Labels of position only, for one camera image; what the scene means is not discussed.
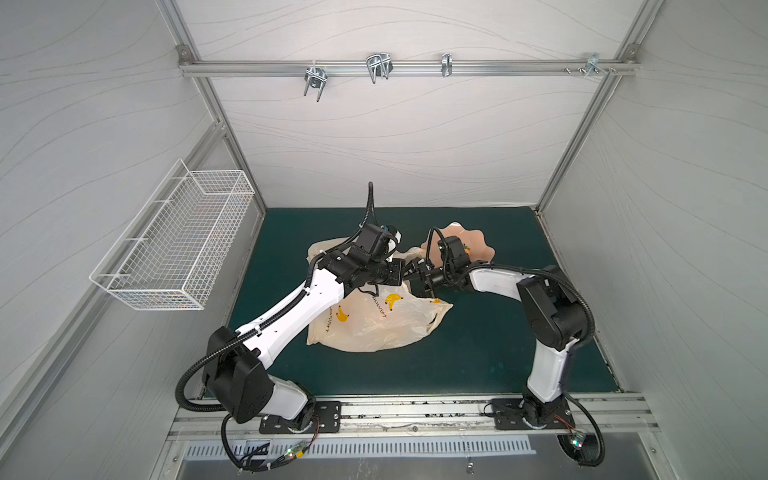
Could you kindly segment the cream banana-print plastic bag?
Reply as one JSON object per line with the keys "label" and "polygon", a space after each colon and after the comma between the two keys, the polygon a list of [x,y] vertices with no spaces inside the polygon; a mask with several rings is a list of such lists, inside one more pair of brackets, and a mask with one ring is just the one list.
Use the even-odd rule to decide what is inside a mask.
{"label": "cream banana-print plastic bag", "polygon": [[428,337],[452,308],[445,300],[415,293],[410,281],[367,285],[315,317],[306,343],[351,353],[401,348]]}

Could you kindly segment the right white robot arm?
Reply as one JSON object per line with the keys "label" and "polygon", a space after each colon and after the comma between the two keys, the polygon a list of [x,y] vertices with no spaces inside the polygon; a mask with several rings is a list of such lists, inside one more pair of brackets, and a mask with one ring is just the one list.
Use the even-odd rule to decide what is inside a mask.
{"label": "right white robot arm", "polygon": [[435,297],[454,287],[510,298],[522,305],[536,340],[531,373],[519,405],[504,412],[543,429],[567,404],[565,376],[573,351],[594,335],[594,317],[583,296],[556,266],[530,269],[471,260],[456,236],[437,242],[440,261],[425,258],[406,264],[404,279],[419,293]]}

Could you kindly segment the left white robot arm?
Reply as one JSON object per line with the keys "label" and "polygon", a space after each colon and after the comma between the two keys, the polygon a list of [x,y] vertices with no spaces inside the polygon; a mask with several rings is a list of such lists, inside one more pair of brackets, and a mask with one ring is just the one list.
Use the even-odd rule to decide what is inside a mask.
{"label": "left white robot arm", "polygon": [[210,337],[203,381],[218,410],[242,424],[262,415],[282,417],[304,429],[313,399],[296,383],[268,374],[285,347],[315,318],[365,285],[399,286],[405,261],[359,262],[349,252],[324,252],[310,263],[309,279],[261,317]]}

